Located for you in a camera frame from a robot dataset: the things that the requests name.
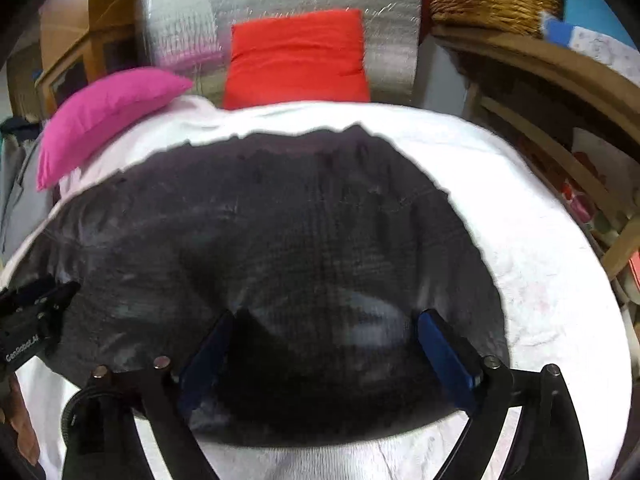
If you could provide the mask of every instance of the pink pillow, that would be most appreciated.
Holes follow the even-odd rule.
[[[191,86],[185,77],[142,67],[98,79],[73,94],[42,134],[38,191],[54,186],[125,128]]]

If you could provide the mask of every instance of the white bed sheet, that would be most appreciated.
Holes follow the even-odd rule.
[[[517,153],[488,131],[451,116],[379,104],[295,103],[237,112],[185,96],[138,123],[76,170],[66,199],[118,168],[190,142],[254,131],[298,134],[360,123],[383,136],[443,189],[465,220],[502,296],[511,365],[540,370],[555,362],[572,394],[590,478],[609,478],[625,434],[631,393],[625,331],[609,282],[580,229]],[[55,215],[60,203],[51,213]],[[8,262],[4,286],[37,231]],[[75,387],[34,359],[18,372],[47,477],[60,477],[59,420]],[[511,410],[485,472],[495,479],[516,427]],[[453,414],[411,433],[321,449],[238,449],[201,441],[222,480],[433,478],[466,423]],[[156,478],[169,478],[148,424],[138,424]]]

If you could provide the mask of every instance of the screw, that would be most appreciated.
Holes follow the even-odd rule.
[[[94,378],[101,379],[109,373],[109,369],[105,365],[100,365],[94,370]]]
[[[500,359],[498,359],[495,355],[488,355],[484,358],[484,366],[489,368],[489,370],[495,370],[496,368],[500,368]]]
[[[560,375],[560,368],[558,368],[558,365],[551,364],[545,366],[545,368],[547,372],[553,375],[553,377],[558,377],[558,375]]]
[[[166,355],[161,355],[160,357],[156,357],[154,359],[154,368],[156,370],[164,370],[171,364],[171,359],[169,359]]]

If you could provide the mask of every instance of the black garment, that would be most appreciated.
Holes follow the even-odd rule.
[[[509,361],[500,297],[425,174],[361,127],[182,146],[59,212],[12,285],[79,280],[47,364],[178,368],[228,308],[225,368],[191,427],[220,442],[306,446],[413,430],[452,412],[414,319],[436,308]]]
[[[13,116],[0,124],[0,133],[13,135],[18,142],[36,140],[42,131],[41,123],[30,123],[24,117]]]

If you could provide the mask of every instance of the pillow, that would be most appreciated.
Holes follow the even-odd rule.
[[[142,67],[98,79],[73,94],[42,133],[38,191],[54,186],[125,128],[191,86],[185,77]]]
[[[288,101],[369,102],[357,9],[265,18],[232,27],[223,107]]]

